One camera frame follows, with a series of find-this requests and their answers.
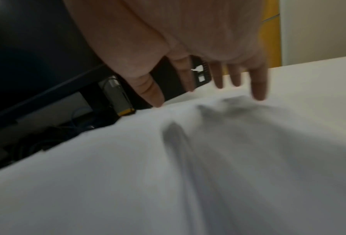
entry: white wall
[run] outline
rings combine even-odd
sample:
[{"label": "white wall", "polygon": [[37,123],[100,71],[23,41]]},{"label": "white wall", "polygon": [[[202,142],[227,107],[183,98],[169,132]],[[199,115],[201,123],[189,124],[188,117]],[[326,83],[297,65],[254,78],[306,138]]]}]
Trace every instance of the white wall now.
[{"label": "white wall", "polygon": [[346,56],[346,0],[280,0],[283,65]]}]

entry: wall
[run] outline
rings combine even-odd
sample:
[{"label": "wall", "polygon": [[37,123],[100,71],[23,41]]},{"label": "wall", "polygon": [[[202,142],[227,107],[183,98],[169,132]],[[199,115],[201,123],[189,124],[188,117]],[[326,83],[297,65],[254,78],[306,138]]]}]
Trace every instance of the wall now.
[{"label": "wall", "polygon": [[346,0],[280,0],[283,65],[346,56]]}]

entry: yellow panel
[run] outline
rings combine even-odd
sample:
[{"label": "yellow panel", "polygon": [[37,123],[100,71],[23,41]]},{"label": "yellow panel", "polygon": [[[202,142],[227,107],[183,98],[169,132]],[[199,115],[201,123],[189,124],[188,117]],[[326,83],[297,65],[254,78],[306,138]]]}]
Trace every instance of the yellow panel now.
[{"label": "yellow panel", "polygon": [[259,34],[268,56],[270,68],[281,66],[280,17],[265,22]]},{"label": "yellow panel", "polygon": [[278,0],[264,0],[263,20],[271,18],[280,13]]}]

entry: skin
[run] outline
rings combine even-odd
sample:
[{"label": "skin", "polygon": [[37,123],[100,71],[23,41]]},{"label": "skin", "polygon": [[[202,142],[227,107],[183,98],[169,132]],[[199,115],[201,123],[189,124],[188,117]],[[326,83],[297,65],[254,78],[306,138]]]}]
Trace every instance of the skin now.
[{"label": "skin", "polygon": [[258,41],[263,0],[64,0],[88,44],[155,107],[164,96],[150,71],[167,56],[187,91],[195,89],[190,55],[208,62],[223,87],[222,65],[241,85],[247,69],[255,99],[266,98],[268,67]]}]

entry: white table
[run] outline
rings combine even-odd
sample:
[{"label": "white table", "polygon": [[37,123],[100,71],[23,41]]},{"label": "white table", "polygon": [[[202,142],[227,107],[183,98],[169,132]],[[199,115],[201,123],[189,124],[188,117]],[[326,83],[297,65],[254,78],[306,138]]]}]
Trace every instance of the white table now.
[{"label": "white table", "polygon": [[[203,85],[166,102],[166,105],[205,97],[231,89],[249,89],[248,74],[243,73],[245,85],[235,88],[225,76],[224,88],[213,83]],[[290,65],[270,69],[270,95],[292,110],[314,122],[327,126],[346,138],[346,57]]]}]

